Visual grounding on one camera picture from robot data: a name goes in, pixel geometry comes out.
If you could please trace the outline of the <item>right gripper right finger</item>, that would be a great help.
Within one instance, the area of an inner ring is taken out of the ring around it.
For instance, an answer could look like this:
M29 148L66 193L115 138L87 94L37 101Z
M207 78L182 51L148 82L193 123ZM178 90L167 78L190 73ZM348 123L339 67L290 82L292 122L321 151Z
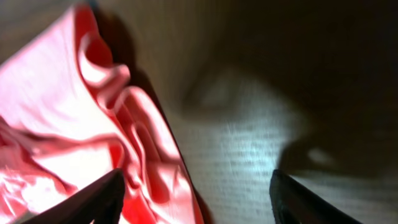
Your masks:
M279 169L269 188L275 222L280 224L360 224Z

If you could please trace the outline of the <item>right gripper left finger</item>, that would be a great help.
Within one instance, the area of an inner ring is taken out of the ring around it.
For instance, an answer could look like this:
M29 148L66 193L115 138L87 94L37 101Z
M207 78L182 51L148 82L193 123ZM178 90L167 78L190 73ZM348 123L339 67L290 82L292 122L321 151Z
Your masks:
M25 224L118 224L123 208L123 172L112 170L62 203Z

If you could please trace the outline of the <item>pink printed shirt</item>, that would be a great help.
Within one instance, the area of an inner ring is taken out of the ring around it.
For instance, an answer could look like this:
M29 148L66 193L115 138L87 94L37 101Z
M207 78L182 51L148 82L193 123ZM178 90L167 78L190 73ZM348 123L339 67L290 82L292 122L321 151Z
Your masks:
M72 6L1 65L1 222L42 213L112 171L122 223L202 223L180 151L114 63L91 7Z

